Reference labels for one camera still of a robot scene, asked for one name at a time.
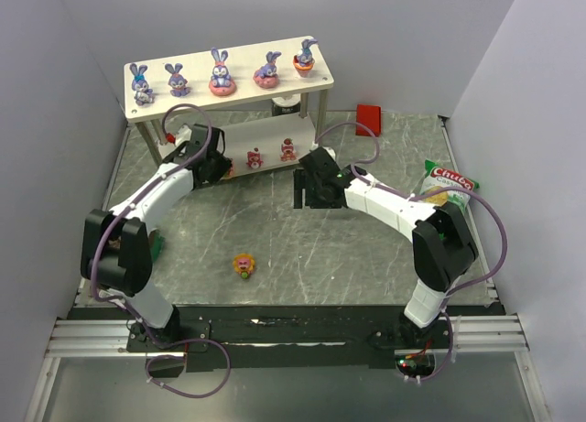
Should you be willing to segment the strawberry cake toy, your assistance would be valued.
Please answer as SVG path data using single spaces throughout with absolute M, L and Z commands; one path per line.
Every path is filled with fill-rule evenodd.
M 294 161 L 297 159 L 295 146 L 291 138 L 286 138 L 281 144 L 281 155 L 280 159 L 282 162 Z

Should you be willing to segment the green chips bag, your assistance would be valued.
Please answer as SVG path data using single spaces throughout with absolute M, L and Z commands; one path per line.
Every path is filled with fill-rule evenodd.
M 471 196 L 454 188 L 476 191 L 480 188 L 480 184 L 474 179 L 428 159 L 424 167 L 425 177 L 418 192 L 419 195 L 427 195 L 424 201 L 436 206 L 451 202 L 465 213 Z

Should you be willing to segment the pink strawberry bear toy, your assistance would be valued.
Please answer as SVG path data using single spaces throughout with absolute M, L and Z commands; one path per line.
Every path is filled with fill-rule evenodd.
M 233 175 L 234 175 L 234 164 L 231 163 L 230 167 L 223 174 L 222 178 L 223 179 L 231 179 L 233 177 Z

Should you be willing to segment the small purple bunny toy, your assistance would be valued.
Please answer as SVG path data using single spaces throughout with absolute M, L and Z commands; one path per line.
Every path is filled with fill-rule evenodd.
M 136 65 L 131 63 L 129 70 L 133 76 L 131 88 L 134 92 L 134 101 L 138 106 L 151 104 L 155 101 L 155 95 L 146 80 L 145 73 L 147 65 Z

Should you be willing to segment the purple bunny with red bow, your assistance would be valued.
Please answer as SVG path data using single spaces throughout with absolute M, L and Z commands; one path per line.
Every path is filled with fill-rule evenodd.
M 166 63 L 165 70 L 170 74 L 168 86 L 174 97 L 184 97 L 190 93 L 189 81 L 181 74 L 183 65 L 181 63 Z

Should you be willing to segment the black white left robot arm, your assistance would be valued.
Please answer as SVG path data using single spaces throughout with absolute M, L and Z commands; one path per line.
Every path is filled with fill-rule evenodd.
M 193 190 L 220 181 L 231 169 L 224 155 L 225 132 L 196 124 L 154 175 L 132 196 L 109 211 L 93 210 L 85 219 L 81 276 L 94 299 L 129 311 L 159 347 L 179 339 L 180 317 L 150 280 L 150 236 L 158 222 Z

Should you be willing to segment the pink white roll cake toy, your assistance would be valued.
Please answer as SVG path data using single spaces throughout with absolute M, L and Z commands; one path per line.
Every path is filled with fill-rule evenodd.
M 250 169 L 259 169 L 262 167 L 263 159 L 262 159 L 261 153 L 257 147 L 255 147 L 251 151 L 247 152 L 246 165 Z

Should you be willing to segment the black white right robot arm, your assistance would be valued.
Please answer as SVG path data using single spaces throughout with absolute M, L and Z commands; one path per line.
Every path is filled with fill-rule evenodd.
M 294 171 L 294 207 L 346 208 L 367 214 L 407 238 L 418 281 L 404 309 L 412 326 L 425 329 L 440 314 L 449 291 L 478 257 L 461 209 L 413 201 L 383 189 L 362 168 L 340 168 L 323 147 L 299 161 Z

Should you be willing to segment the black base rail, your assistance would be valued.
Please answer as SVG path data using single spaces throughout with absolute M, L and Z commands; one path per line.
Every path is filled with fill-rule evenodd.
M 186 356 L 190 373 L 225 366 L 393 369 L 401 350 L 449 346 L 444 320 L 417 330 L 392 305 L 191 306 L 173 321 L 164 350 Z

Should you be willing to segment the black jar behind shelf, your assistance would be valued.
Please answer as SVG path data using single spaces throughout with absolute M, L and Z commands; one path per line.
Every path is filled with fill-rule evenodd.
M 271 99 L 271 114 L 279 116 L 283 114 L 295 114 L 300 111 L 301 99 L 299 94 L 292 94 Z

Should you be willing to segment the red plastic block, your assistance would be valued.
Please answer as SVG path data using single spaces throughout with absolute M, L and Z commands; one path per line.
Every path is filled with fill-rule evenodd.
M 364 127 L 368 127 L 374 136 L 382 132 L 382 108 L 377 105 L 360 103 L 356 106 L 356 122 L 361 124 L 355 128 L 358 136 L 369 136 Z

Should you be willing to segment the orange sunflower toy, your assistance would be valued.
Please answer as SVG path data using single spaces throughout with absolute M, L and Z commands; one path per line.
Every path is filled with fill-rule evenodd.
M 255 259 L 251 254 L 238 254 L 233 259 L 234 271 L 242 279 L 248 279 L 255 271 Z

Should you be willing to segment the white two-tier wooden shelf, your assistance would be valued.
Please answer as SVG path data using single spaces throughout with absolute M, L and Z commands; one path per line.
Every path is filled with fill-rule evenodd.
M 225 97 L 215 96 L 209 88 L 214 63 L 210 51 L 134 62 L 138 66 L 147 65 L 145 77 L 155 95 L 153 103 L 143 106 L 138 106 L 134 101 L 131 88 L 133 76 L 129 70 L 131 63 L 127 63 L 124 67 L 125 117 L 136 126 L 153 160 L 159 165 L 163 157 L 174 148 L 166 139 L 162 118 L 165 115 L 178 115 L 178 104 L 190 103 L 205 111 L 216 111 L 233 109 L 238 105 L 263 104 L 274 97 L 299 94 L 301 108 L 298 113 L 223 127 L 225 155 L 234 163 L 234 176 L 292 166 L 314 147 L 316 137 L 323 132 L 328 92 L 334 85 L 333 76 L 318 45 L 311 47 L 315 64 L 309 76 L 302 78 L 298 75 L 293 58 L 303 40 L 288 38 L 229 48 L 226 64 L 236 83 L 236 91 Z M 268 51 L 281 52 L 276 61 L 279 84 L 273 89 L 262 89 L 255 84 L 253 76 L 256 70 L 266 64 Z M 181 74 L 190 86 L 187 96 L 171 95 L 166 63 L 183 65 Z M 281 144 L 286 138 L 291 138 L 295 146 L 297 159 L 294 161 L 282 162 L 280 159 Z M 250 169 L 246 165 L 247 152 L 255 147 L 261 153 L 263 165 L 259 169 Z

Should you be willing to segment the chocolate donut on green plate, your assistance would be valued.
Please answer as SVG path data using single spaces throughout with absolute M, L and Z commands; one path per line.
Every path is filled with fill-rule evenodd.
M 159 230 L 153 230 L 149 234 L 148 240 L 149 240 L 151 259 L 152 259 L 152 262 L 155 263 L 158 260 L 160 254 L 164 248 L 166 240 L 165 240 L 164 236 L 160 233 Z

